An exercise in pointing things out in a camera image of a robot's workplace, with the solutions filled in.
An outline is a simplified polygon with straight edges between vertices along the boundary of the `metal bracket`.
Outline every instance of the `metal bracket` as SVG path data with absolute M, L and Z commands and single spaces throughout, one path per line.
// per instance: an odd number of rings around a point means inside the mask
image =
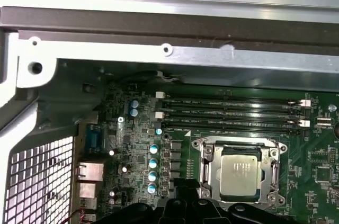
M 57 58 L 49 56 L 46 50 L 41 51 L 41 40 L 37 37 L 21 44 L 16 86 L 32 88 L 45 85 L 56 72 Z

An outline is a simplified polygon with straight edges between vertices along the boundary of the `screw hole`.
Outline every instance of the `screw hole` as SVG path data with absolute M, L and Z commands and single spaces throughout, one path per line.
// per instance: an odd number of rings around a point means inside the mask
M 38 75 L 42 72 L 42 64 L 39 62 L 31 62 L 28 65 L 28 70 L 33 75 Z

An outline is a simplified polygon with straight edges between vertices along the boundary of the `screw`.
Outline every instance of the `screw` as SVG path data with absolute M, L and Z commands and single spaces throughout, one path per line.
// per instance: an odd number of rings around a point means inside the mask
M 271 200 L 272 202 L 275 202 L 275 200 L 276 200 L 275 195 L 270 195 L 269 196 L 269 200 Z
M 237 210 L 238 212 L 244 212 L 245 207 L 243 205 L 236 205 L 235 210 Z
M 211 154 L 211 153 L 212 153 L 212 148 L 211 148 L 211 147 L 207 147 L 207 148 L 205 149 L 205 153 Z
M 198 201 L 198 203 L 199 203 L 200 205 L 207 205 L 207 204 L 208 204 L 207 200 L 205 200 L 205 199 L 200 199 L 200 200 Z
M 52 124 L 51 124 L 50 120 L 46 120 L 46 121 L 42 122 L 42 123 L 39 125 L 38 129 L 39 129 L 39 130 L 45 130 L 45 129 L 50 128 L 51 125 L 52 125 Z
M 329 110 L 330 112 L 335 112 L 335 111 L 337 111 L 337 106 L 331 104 L 331 105 L 328 106 L 328 110 Z

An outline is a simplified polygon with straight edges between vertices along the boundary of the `solid capacitor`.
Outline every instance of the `solid capacitor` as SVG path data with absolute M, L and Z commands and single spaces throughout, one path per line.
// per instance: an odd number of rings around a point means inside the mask
M 159 147 L 156 144 L 153 144 L 149 147 L 149 152 L 151 154 L 156 154 L 159 150 Z
M 131 102 L 131 108 L 136 109 L 139 106 L 139 102 L 137 100 L 134 100 Z
M 138 110 L 136 109 L 131 109 L 131 111 L 129 111 L 129 114 L 132 116 L 132 117 L 136 117 L 138 115 Z
M 150 183 L 147 187 L 147 192 L 149 194 L 154 194 L 157 190 L 157 186 L 155 185 L 155 183 Z
M 149 160 L 148 165 L 149 165 L 150 168 L 156 168 L 157 165 L 158 165 L 158 161 L 156 159 L 152 158 L 152 159 Z
M 148 180 L 150 182 L 154 182 L 157 179 L 157 173 L 155 171 L 151 171 L 148 174 Z

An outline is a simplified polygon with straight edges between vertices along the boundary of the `motherboard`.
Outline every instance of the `motherboard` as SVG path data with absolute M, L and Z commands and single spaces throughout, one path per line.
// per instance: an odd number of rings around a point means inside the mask
M 335 93 L 112 84 L 86 132 L 86 152 L 106 159 L 103 185 L 82 206 L 98 218 L 135 202 L 156 207 L 174 178 L 193 178 L 225 209 L 245 202 L 339 223 L 337 106 Z

